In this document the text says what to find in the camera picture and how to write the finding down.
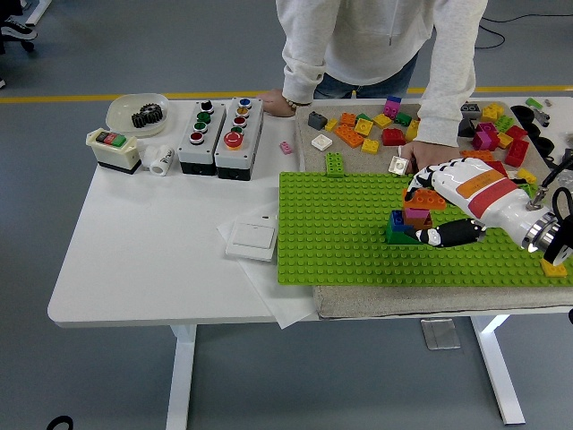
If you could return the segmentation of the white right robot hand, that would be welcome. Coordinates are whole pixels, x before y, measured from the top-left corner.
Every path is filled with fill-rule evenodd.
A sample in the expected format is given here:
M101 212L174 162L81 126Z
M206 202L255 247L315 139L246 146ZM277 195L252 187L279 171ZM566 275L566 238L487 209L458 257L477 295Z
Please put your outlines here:
M433 228L407 230L406 235L418 242L438 248L468 245L483 240L487 229L501 228L528 252L542 248L543 229L552 220L549 210L528 210L528 194L484 161L462 158L429 166L415 174L405 200L430 188L466 217Z

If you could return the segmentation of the person's left hand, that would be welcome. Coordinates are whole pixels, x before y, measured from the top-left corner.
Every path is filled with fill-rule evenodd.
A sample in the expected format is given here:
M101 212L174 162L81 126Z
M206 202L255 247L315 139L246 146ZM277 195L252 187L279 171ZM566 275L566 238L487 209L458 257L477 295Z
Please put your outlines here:
M414 174L429 166L458 159L460 152L458 147L412 141L402 146L400 157L408 160L407 174Z

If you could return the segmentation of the person's right hand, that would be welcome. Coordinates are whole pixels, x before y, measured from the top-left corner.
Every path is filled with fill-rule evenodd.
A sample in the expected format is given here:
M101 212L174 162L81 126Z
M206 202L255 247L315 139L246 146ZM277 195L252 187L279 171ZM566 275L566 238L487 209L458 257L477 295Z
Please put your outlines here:
M272 116L291 117L295 114L295 110L283 97L282 90L269 90L259 94L257 98L261 100L264 112Z

